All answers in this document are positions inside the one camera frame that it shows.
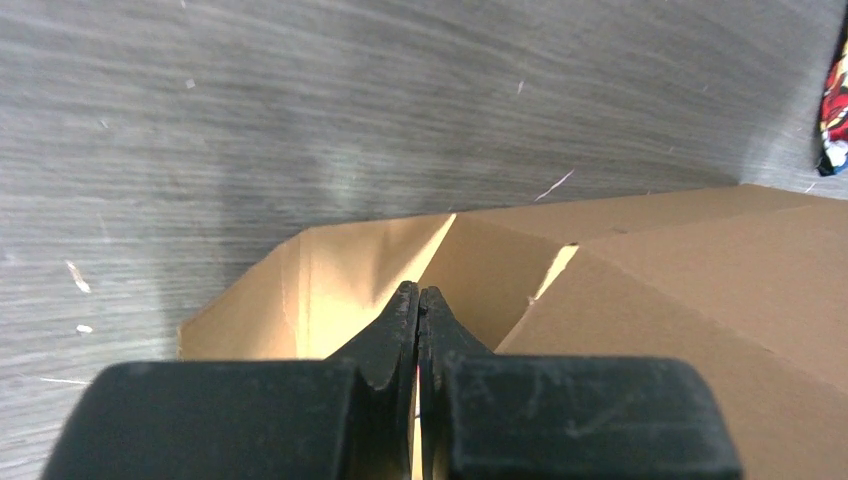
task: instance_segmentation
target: gray wooden surface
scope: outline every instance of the gray wooden surface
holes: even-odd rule
[[[843,8],[3,2],[0,478],[37,476],[83,388],[52,380],[171,357],[181,320],[308,225],[527,204],[571,170],[541,201],[848,197],[813,172]]]

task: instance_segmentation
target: open cardboard box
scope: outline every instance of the open cardboard box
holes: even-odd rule
[[[179,355],[323,358],[413,280],[498,353],[684,359],[748,478],[845,478],[846,242],[848,203],[751,185],[310,228]]]

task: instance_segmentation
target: torn cardboard edge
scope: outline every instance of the torn cardboard edge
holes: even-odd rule
[[[180,357],[323,358],[412,280],[500,353],[689,361],[748,478],[837,478],[845,238],[845,202],[751,185],[311,228],[184,324]]]

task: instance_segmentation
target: cardboard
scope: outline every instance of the cardboard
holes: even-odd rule
[[[179,354],[323,358],[413,280],[499,353],[686,360],[747,478],[842,478],[846,239],[848,203],[751,185],[312,228],[186,322]]]

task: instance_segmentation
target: cardboard box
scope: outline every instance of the cardboard box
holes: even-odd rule
[[[848,475],[848,204],[744,185],[311,228],[179,331],[184,359],[324,357],[401,280],[499,353],[695,365],[748,478]]]

